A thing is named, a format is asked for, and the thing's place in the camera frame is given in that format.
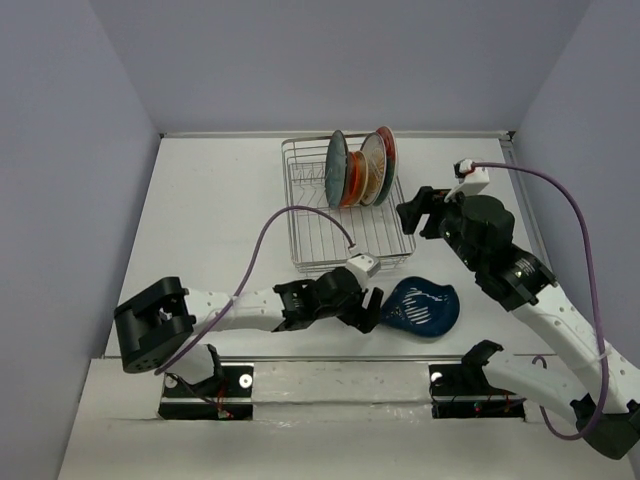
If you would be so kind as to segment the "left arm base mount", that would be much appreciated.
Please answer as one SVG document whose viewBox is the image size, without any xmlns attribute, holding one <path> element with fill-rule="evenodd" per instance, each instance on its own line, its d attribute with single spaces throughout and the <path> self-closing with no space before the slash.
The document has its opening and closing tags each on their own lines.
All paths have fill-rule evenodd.
<svg viewBox="0 0 640 480">
<path fill-rule="evenodd" d="M 221 378 L 197 385 L 169 374 L 164 377 L 157 415 L 164 420 L 250 421 L 253 383 L 254 365 L 250 363 L 223 363 Z"/>
</svg>

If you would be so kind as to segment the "navy blue shell dish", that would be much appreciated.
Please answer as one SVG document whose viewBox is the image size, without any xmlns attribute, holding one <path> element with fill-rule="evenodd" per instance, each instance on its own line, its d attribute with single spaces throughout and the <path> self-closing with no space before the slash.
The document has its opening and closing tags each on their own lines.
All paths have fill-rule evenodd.
<svg viewBox="0 0 640 480">
<path fill-rule="evenodd" d="M 401 280 L 382 304 L 380 323 L 420 338 L 435 339 L 454 327 L 460 310 L 460 299 L 452 285 L 410 276 Z"/>
</svg>

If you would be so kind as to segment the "white plate orange sunburst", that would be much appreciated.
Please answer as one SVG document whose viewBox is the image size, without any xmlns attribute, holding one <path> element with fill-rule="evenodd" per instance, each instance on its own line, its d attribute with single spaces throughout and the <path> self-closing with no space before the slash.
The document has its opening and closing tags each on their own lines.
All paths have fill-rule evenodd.
<svg viewBox="0 0 640 480">
<path fill-rule="evenodd" d="M 386 175 L 386 149 L 382 136 L 377 132 L 368 134 L 360 151 L 368 167 L 367 185 L 360 204 L 370 206 L 378 198 Z"/>
</svg>

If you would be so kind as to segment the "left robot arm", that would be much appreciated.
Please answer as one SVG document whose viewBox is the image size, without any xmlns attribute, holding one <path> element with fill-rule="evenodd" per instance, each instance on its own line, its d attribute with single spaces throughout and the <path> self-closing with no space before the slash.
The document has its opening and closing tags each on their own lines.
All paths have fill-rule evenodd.
<svg viewBox="0 0 640 480">
<path fill-rule="evenodd" d="M 203 340 L 206 334 L 295 332 L 329 318 L 368 334 L 380 322 L 383 292 L 367 282 L 354 268 L 338 267 L 316 280 L 230 296 L 164 277 L 114 311 L 122 368 L 127 374 L 159 370 L 209 395 L 224 373 L 217 348 Z"/>
</svg>

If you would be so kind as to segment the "dark teal blossom plate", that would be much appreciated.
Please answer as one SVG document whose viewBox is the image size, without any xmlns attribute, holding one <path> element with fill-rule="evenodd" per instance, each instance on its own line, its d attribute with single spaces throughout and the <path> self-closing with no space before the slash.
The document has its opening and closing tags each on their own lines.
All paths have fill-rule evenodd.
<svg viewBox="0 0 640 480">
<path fill-rule="evenodd" d="M 330 208 L 338 208 L 342 200 L 347 170 L 348 147 L 341 130 L 333 132 L 325 158 L 325 194 Z"/>
</svg>

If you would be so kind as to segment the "small beige plate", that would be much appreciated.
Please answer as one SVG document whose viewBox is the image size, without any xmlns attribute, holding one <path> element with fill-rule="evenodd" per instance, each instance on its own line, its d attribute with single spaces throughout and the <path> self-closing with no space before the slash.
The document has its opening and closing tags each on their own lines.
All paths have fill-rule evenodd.
<svg viewBox="0 0 640 480">
<path fill-rule="evenodd" d="M 369 183 L 369 161 L 362 151 L 355 152 L 356 158 L 360 166 L 360 181 L 357 195 L 357 205 L 362 205 Z"/>
</svg>

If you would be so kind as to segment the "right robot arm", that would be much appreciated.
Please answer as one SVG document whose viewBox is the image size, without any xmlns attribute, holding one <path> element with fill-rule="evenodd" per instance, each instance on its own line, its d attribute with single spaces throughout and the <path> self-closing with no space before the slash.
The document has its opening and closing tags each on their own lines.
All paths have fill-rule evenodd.
<svg viewBox="0 0 640 480">
<path fill-rule="evenodd" d="M 404 234 L 443 240 L 475 275 L 483 293 L 529 327 L 574 374 L 573 379 L 519 362 L 490 340 L 462 358 L 462 384 L 518 393 L 573 423 L 601 455 L 624 457 L 639 441 L 639 370 L 571 304 L 555 275 L 513 242 L 515 218 L 488 195 L 419 189 L 397 206 Z"/>
</svg>

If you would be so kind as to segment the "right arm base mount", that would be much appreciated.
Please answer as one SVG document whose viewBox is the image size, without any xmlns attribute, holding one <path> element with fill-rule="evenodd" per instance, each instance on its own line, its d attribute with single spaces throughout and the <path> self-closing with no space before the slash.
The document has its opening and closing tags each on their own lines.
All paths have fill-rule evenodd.
<svg viewBox="0 0 640 480">
<path fill-rule="evenodd" d="M 436 420 L 522 419 L 524 399 L 489 385 L 482 369 L 462 363 L 429 366 L 431 413 Z"/>
</svg>

